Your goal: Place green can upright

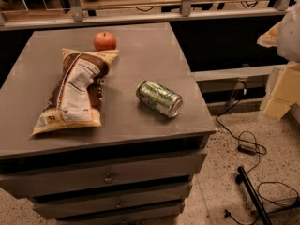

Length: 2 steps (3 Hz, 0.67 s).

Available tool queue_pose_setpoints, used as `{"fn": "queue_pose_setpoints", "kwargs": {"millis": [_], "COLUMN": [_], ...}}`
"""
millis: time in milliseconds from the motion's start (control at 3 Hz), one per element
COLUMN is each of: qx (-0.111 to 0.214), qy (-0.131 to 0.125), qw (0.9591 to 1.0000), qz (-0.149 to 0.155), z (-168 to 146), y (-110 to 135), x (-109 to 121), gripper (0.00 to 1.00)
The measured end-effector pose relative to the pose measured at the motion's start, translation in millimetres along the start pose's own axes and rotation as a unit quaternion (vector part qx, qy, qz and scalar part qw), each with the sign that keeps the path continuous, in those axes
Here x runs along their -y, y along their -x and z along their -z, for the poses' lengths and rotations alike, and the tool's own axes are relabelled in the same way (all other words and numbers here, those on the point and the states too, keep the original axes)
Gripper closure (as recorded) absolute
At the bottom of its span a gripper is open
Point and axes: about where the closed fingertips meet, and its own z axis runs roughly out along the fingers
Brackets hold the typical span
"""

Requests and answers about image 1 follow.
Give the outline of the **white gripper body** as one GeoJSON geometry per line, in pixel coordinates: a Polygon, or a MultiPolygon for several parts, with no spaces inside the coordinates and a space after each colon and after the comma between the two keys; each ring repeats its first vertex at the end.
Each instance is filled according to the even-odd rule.
{"type": "Polygon", "coordinates": [[[277,54],[289,61],[300,62],[300,3],[292,6],[279,25],[277,54]]]}

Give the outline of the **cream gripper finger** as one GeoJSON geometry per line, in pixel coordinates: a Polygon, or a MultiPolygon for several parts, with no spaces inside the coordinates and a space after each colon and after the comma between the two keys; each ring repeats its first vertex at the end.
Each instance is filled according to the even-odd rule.
{"type": "Polygon", "coordinates": [[[266,48],[276,47],[278,43],[278,29],[280,22],[272,26],[267,32],[260,35],[257,44],[266,48]]]}
{"type": "Polygon", "coordinates": [[[268,118],[280,120],[294,104],[300,103],[300,64],[288,63],[274,68],[268,77],[261,112],[268,118]]]}

